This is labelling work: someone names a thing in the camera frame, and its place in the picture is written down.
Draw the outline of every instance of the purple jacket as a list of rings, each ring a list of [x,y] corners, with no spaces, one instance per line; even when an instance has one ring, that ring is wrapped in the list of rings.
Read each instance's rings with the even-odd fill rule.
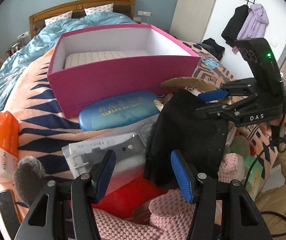
[[[238,40],[247,38],[263,38],[268,24],[266,11],[261,4],[251,5],[251,11],[237,36]]]

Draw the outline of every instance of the orange tissue package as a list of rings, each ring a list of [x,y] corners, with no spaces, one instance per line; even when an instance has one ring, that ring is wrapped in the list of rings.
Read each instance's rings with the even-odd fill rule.
[[[8,111],[0,113],[0,182],[13,180],[18,164],[19,121]]]

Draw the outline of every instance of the power outlet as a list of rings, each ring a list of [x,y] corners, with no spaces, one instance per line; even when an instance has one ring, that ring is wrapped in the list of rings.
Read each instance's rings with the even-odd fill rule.
[[[23,33],[23,34],[19,35],[18,36],[18,40],[24,39],[25,37],[29,36],[29,34],[30,34],[29,32],[26,32],[26,33]]]
[[[138,15],[144,15],[144,16],[150,16],[150,12],[143,12],[143,11],[138,11]]]

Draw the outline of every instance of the magenta storage box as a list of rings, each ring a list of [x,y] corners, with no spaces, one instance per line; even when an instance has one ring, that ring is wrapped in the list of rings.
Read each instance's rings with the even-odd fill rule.
[[[71,54],[102,51],[124,51],[131,56],[65,69]],[[152,25],[105,25],[62,34],[47,78],[65,117],[72,118],[84,107],[120,94],[173,92],[173,88],[160,88],[160,83],[192,76],[199,61],[190,48]]]

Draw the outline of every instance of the white patterned pillow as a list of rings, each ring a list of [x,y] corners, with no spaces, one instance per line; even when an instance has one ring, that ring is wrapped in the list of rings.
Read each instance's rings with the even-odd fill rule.
[[[86,15],[91,15],[96,12],[113,12],[113,3],[91,7],[91,8],[86,8],[84,9],[84,11]]]
[[[69,11],[67,13],[63,13],[61,15],[58,15],[58,16],[54,16],[52,18],[48,18],[45,20],[45,26],[51,24],[51,23],[54,23],[56,22],[57,20],[60,20],[60,19],[71,19],[72,18],[72,13],[73,11]]]

